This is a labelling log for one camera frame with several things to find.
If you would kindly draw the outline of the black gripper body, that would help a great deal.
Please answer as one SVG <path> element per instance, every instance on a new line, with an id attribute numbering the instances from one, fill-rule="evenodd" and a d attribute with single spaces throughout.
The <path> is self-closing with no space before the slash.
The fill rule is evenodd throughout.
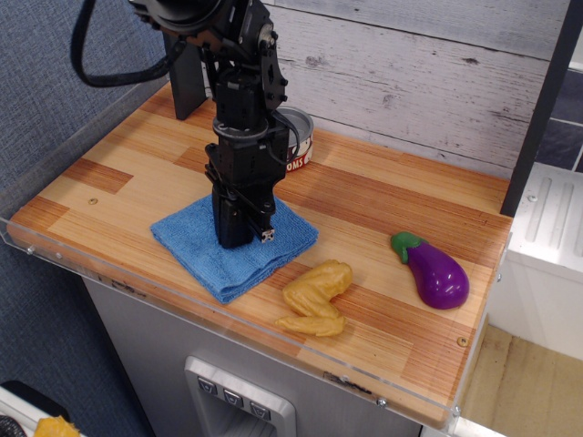
<path id="1" fill-rule="evenodd" d="M 239 130 L 215 125 L 216 143 L 205 147 L 209 163 L 205 174 L 212 191 L 237 198 L 252 221 L 255 238 L 272 240 L 271 217 L 276 212 L 273 190 L 286 175 L 290 130 L 284 125 L 264 125 Z"/>

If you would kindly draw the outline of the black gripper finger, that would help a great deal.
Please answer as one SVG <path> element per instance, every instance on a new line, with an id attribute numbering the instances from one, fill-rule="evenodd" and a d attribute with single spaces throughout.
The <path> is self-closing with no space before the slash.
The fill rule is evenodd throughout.
<path id="1" fill-rule="evenodd" d="M 255 238 L 252 221 L 249 215 L 241 208 L 235 214 L 235 246 L 243 246 L 251 243 Z"/>
<path id="2" fill-rule="evenodd" d="M 212 191 L 212 208 L 215 232 L 219 244 L 225 249 L 233 249 L 239 245 L 239 208 L 237 198 L 222 194 L 219 190 Z"/>

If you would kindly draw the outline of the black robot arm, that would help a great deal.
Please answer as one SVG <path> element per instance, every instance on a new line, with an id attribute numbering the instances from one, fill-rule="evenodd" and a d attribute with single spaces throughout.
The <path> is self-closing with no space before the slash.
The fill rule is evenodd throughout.
<path id="1" fill-rule="evenodd" d="M 135 1 L 147 23 L 196 46 L 216 104 L 217 142 L 205 174 L 219 244 L 233 249 L 272 239 L 273 190 L 284 179 L 291 124 L 278 107 L 287 80 L 277 35 L 260 1 Z"/>

